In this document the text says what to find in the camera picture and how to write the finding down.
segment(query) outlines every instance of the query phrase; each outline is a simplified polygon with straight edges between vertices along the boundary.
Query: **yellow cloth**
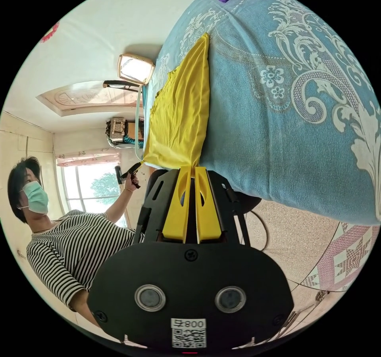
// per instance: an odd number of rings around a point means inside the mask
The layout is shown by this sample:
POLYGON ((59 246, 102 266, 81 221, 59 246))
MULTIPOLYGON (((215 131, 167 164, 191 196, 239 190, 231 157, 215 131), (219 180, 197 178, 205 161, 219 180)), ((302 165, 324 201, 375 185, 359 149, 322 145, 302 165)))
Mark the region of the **yellow cloth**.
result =
POLYGON ((209 35, 200 37, 168 73, 150 113, 146 163, 167 169, 198 165, 209 118, 209 35))

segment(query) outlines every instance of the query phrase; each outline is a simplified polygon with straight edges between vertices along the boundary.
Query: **blue blanket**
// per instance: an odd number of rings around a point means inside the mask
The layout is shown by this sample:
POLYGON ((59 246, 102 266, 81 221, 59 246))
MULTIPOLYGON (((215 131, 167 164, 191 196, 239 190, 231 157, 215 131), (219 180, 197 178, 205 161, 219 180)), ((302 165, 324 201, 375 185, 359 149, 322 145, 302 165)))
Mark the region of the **blue blanket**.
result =
POLYGON ((335 31, 295 0, 195 0, 165 41, 145 104, 203 33, 210 117, 200 165, 233 189, 352 224, 381 223, 381 111, 335 31))

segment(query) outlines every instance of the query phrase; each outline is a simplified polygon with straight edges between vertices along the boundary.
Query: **surgical mask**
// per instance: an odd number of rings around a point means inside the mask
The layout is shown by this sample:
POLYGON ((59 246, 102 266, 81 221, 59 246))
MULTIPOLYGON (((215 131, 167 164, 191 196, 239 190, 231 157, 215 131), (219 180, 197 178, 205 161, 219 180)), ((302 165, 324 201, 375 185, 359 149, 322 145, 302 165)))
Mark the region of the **surgical mask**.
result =
POLYGON ((48 213, 49 198, 38 181, 32 181, 25 184, 22 190, 25 192, 28 198, 29 205, 20 207, 19 209, 28 207, 29 210, 34 213, 38 213, 38 214, 48 213))

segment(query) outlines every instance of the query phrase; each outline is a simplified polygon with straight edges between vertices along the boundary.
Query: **striped shirt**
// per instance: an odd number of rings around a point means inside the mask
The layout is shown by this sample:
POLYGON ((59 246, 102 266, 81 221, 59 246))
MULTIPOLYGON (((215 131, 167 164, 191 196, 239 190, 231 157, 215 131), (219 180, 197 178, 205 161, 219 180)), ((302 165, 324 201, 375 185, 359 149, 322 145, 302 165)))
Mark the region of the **striped shirt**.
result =
POLYGON ((71 210, 59 221, 52 229, 32 235, 27 259, 44 285, 73 310, 69 306, 73 296, 91 289, 99 267, 133 244, 135 230, 115 225, 105 213, 80 210, 71 210))

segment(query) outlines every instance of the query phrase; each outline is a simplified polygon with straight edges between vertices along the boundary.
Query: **woman's hand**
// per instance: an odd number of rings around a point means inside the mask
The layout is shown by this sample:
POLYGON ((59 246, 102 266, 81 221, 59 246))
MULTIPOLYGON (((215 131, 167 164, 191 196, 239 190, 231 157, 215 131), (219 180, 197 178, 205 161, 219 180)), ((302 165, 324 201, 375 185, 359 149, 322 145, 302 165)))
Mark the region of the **woman's hand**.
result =
POLYGON ((137 187, 133 183, 139 184, 139 180, 137 179, 136 176, 133 180, 131 180, 131 175, 128 174, 124 188, 131 191, 131 192, 135 191, 137 189, 137 187))

